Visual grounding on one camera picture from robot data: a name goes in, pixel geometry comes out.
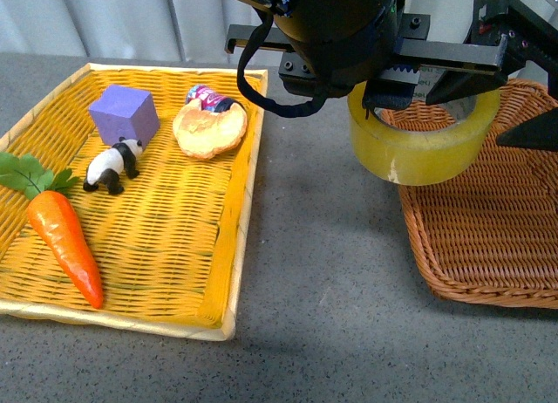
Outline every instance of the wicker tray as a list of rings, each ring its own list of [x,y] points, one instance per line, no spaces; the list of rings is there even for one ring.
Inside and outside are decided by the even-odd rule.
[[[510,81],[472,166],[438,185],[399,188],[412,250],[434,294],[558,308],[558,154],[495,145],[499,133],[557,105],[544,86]],[[440,108],[424,104],[388,119],[420,130],[447,125]]]
[[[250,72],[248,80],[265,94],[267,72]],[[0,188],[0,312],[231,338],[263,118],[238,93],[234,71],[86,65],[5,134],[0,150],[32,153],[45,167],[71,167],[83,179],[106,148],[87,108],[110,84],[150,91],[161,127],[139,159],[139,178],[123,178],[124,194],[71,192],[101,271],[105,305],[95,311],[59,268],[26,221],[24,196]],[[188,159],[172,134],[172,120],[195,84],[240,100],[248,112],[241,145],[211,161]]]

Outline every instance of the toy bread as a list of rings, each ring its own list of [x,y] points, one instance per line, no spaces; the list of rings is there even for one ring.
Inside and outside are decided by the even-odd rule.
[[[247,125],[246,112],[237,103],[213,113],[202,110],[200,99],[192,99],[174,118],[173,133],[184,154],[207,160],[238,146]]]

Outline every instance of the white curtain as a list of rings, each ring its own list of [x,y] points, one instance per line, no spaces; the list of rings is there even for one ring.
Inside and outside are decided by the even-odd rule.
[[[558,26],[544,0],[522,1]],[[473,0],[407,0],[406,10],[432,16],[429,39],[462,42]],[[235,0],[0,0],[0,51],[235,64],[239,52],[224,51],[230,24],[259,19]],[[278,65],[280,58],[262,51],[252,64]],[[536,65],[520,76],[546,83]]]

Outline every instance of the toy carrot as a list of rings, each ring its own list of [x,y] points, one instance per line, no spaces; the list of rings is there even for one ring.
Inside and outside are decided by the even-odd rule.
[[[54,176],[30,154],[17,158],[0,152],[0,185],[24,191],[31,200],[27,206],[31,226],[85,299],[99,309],[103,305],[99,268],[85,242],[78,215],[62,194],[78,181],[70,176],[71,169]]]

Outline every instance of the orange carrot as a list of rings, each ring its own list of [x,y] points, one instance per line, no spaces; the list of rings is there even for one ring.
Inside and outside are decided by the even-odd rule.
[[[43,191],[29,203],[27,218],[85,299],[100,309],[103,288],[99,268],[70,201],[59,192]]]

